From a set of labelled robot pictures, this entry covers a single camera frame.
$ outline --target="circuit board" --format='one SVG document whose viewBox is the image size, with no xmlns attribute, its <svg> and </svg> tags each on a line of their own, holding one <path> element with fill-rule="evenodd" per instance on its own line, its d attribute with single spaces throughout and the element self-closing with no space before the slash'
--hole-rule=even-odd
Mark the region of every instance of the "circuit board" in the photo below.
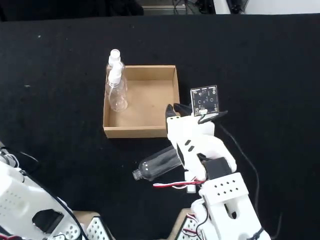
<svg viewBox="0 0 320 240">
<path fill-rule="evenodd" d="M 192 88 L 190 93 L 194 116 L 219 112 L 217 85 Z"/>
</svg>

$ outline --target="robotic hand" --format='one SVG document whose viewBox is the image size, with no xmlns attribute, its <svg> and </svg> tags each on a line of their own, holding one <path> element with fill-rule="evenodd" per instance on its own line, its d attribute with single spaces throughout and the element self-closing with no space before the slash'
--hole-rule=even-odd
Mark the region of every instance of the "robotic hand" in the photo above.
<svg viewBox="0 0 320 240">
<path fill-rule="evenodd" d="M 194 116 L 187 106 L 175 103 L 174 109 L 181 116 L 168 105 L 167 137 L 188 173 L 186 176 L 203 181 L 198 192 L 201 199 L 191 205 L 198 223 L 196 236 L 201 240 L 270 240 L 241 174 L 236 172 L 234 157 L 214 136 L 215 124 L 205 120 L 201 124 L 204 115 Z M 218 116 L 218 112 L 206 114 L 205 119 Z"/>
<path fill-rule="evenodd" d="M 0 142 L 0 240 L 112 239 L 99 216 L 83 227 L 67 204 L 19 168 L 17 157 Z"/>
</svg>

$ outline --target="spray bottle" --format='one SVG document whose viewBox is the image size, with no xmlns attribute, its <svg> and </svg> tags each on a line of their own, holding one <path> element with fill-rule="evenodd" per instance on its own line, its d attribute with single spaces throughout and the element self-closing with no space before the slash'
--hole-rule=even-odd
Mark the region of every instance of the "spray bottle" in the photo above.
<svg viewBox="0 0 320 240">
<path fill-rule="evenodd" d="M 121 112 L 128 107 L 126 78 L 122 74 L 122 70 L 123 66 L 121 62 L 113 64 L 105 88 L 110 108 L 116 112 Z"/>
</svg>

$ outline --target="bottle cap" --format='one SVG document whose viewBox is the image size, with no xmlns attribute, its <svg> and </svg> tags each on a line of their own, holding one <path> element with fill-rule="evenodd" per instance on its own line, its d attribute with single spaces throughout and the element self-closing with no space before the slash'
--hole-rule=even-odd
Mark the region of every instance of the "bottle cap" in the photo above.
<svg viewBox="0 0 320 240">
<path fill-rule="evenodd" d="M 120 62 L 120 51 L 118 49 L 112 49 L 109 56 L 109 65 L 113 66 L 114 63 Z"/>
<path fill-rule="evenodd" d="M 120 83 L 122 72 L 122 64 L 120 62 L 114 63 L 110 73 L 109 73 L 109 85 L 114 87 Z"/>
<path fill-rule="evenodd" d="M 142 178 L 143 178 L 143 177 L 142 177 L 142 173 L 141 173 L 141 171 L 140 171 L 139 169 L 134 170 L 134 171 L 132 172 L 132 174 L 133 174 L 133 177 L 134 177 L 134 179 L 135 179 L 136 181 L 138 181 L 139 179 L 142 179 Z"/>
</svg>

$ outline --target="floor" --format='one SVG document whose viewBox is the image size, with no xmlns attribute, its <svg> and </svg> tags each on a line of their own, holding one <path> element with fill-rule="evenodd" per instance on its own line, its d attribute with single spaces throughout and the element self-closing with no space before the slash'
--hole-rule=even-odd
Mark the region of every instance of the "floor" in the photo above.
<svg viewBox="0 0 320 240">
<path fill-rule="evenodd" d="M 144 15 L 188 15 L 201 14 L 196 0 L 137 0 Z"/>
</svg>

